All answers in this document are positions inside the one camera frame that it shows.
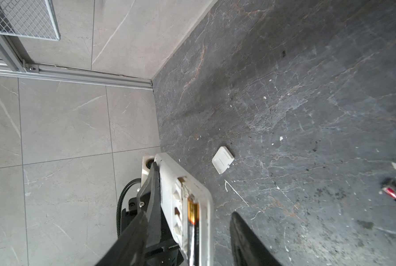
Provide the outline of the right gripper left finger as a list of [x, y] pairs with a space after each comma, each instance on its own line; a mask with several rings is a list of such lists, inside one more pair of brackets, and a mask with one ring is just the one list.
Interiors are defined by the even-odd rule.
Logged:
[[147, 238], [148, 219], [145, 213], [141, 212], [96, 266], [143, 266]]

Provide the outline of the white remote control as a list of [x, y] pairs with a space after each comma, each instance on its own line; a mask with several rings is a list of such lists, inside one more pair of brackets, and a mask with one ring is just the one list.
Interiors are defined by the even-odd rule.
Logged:
[[167, 153], [155, 156], [161, 209], [189, 266], [214, 264], [214, 203], [210, 191]]

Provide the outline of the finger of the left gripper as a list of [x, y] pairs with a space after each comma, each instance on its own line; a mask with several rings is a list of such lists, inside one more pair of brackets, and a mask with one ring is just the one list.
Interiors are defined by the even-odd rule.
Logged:
[[140, 210], [148, 220], [146, 247], [151, 247], [161, 239], [160, 173], [156, 162], [150, 167], [148, 177], [138, 192]]

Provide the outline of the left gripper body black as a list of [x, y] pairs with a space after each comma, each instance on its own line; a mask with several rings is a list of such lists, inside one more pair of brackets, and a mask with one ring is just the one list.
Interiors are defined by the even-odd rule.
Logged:
[[[121, 210], [120, 234], [128, 228], [133, 219], [138, 214], [139, 203], [136, 198], [128, 201], [127, 208]], [[184, 256], [179, 245], [174, 241], [169, 229], [165, 215], [161, 209], [161, 237], [155, 244], [147, 243], [145, 249], [145, 266], [184, 266]]]

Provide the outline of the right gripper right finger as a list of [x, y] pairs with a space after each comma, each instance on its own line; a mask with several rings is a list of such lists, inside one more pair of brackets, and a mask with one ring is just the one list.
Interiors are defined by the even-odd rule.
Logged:
[[230, 237], [235, 266], [281, 266], [237, 212], [231, 215]]

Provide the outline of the white battery cover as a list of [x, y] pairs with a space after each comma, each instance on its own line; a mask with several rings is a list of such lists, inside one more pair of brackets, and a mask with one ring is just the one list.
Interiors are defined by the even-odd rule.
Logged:
[[234, 156], [226, 146], [219, 147], [218, 151], [212, 158], [212, 164], [219, 175], [223, 174], [234, 161]]

